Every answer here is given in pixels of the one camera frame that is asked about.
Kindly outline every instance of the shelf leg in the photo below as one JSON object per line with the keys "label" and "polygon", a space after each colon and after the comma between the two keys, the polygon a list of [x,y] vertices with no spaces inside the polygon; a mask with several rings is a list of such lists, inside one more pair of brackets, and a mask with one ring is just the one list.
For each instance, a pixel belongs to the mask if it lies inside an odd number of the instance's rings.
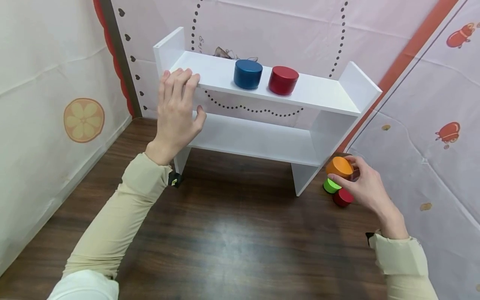
{"label": "shelf leg", "polygon": [[292,165],[293,181],[295,183],[295,193],[297,196],[310,184],[320,171],[321,167],[312,167],[298,164]]}
{"label": "shelf leg", "polygon": [[185,168],[185,164],[187,163],[188,155],[190,154],[190,150],[192,148],[185,147],[178,152],[177,156],[173,158],[173,163],[175,164],[175,172],[181,174],[183,173],[183,168]]}

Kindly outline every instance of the white shelf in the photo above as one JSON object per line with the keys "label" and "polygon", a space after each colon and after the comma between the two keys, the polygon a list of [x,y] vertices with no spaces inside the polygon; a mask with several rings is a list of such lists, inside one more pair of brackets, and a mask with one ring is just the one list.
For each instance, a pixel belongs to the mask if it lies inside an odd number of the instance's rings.
{"label": "white shelf", "polygon": [[188,52],[185,40],[179,27],[154,46],[159,76],[165,70],[190,68],[201,75],[201,88],[314,108],[319,114],[310,130],[208,114],[202,132],[174,158],[178,173],[183,172],[191,148],[289,162],[299,196],[382,93],[351,61],[338,81],[300,74],[289,96],[270,92],[272,68],[264,66],[259,87],[244,90],[233,83],[235,60]]}
{"label": "white shelf", "polygon": [[207,115],[202,132],[189,147],[308,166],[322,164],[308,130],[215,114]]}
{"label": "white shelf", "polygon": [[258,88],[245,90],[233,82],[235,62],[235,60],[185,51],[170,70],[190,68],[194,73],[199,73],[201,75],[199,87],[204,89],[301,105],[351,116],[360,115],[360,111],[336,80],[300,74],[293,93],[289,96],[279,96],[268,89],[272,68],[264,66]]}

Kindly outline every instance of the right hand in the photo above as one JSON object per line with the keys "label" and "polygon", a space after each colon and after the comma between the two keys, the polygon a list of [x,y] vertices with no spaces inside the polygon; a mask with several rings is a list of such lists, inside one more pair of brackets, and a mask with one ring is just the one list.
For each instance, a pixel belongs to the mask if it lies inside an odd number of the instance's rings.
{"label": "right hand", "polygon": [[352,164],[354,174],[360,173],[358,180],[348,181],[336,174],[328,174],[328,177],[349,191],[361,205],[377,214],[384,237],[394,240],[408,239],[403,215],[388,197],[380,174],[361,157],[346,156],[345,159]]}
{"label": "right hand", "polygon": [[346,156],[345,159],[353,166],[354,174],[360,172],[358,180],[352,182],[336,174],[328,174],[328,177],[349,191],[358,203],[376,214],[380,215],[384,210],[391,209],[393,203],[385,191],[380,174],[361,157]]}

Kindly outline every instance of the white sleeve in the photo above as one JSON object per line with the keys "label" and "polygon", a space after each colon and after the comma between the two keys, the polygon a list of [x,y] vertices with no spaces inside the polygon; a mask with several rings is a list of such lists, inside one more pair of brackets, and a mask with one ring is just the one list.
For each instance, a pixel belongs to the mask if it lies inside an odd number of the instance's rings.
{"label": "white sleeve", "polygon": [[62,278],[47,300],[117,300],[118,282],[102,274],[83,270]]}

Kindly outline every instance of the blue cylinder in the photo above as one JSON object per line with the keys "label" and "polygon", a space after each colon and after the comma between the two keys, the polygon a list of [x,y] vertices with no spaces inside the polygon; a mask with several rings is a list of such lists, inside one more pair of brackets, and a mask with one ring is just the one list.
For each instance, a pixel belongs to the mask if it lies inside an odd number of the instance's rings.
{"label": "blue cylinder", "polygon": [[243,89],[253,90],[258,87],[262,77],[263,67],[252,60],[238,60],[235,63],[233,82]]}

